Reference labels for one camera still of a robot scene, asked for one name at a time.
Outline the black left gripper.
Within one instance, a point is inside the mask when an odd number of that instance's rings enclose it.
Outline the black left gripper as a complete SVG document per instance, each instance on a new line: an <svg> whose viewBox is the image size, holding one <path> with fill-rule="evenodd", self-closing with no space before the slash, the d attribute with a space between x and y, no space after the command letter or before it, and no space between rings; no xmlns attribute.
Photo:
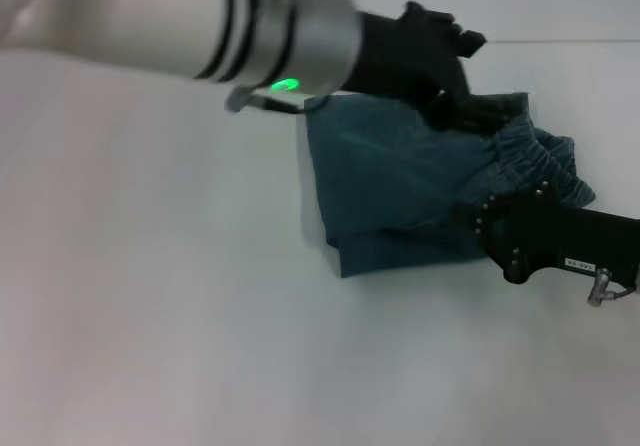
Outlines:
<svg viewBox="0 0 640 446"><path fill-rule="evenodd" d="M486 43L449 13L406 3L388 18L359 14L361 46L348 77L348 90L427 107L427 122L439 131L497 132L516 116L508 99L470 95L461 60Z"/></svg>

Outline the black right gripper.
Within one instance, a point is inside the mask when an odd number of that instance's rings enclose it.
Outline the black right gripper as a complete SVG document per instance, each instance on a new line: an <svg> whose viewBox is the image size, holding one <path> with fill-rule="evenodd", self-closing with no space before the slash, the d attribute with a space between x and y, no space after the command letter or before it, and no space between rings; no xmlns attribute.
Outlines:
<svg viewBox="0 0 640 446"><path fill-rule="evenodd" d="M549 181L458 202L449 222L481 240L513 284L546 268L591 277L606 269L614 283L639 283L639 221L564 206Z"/></svg>

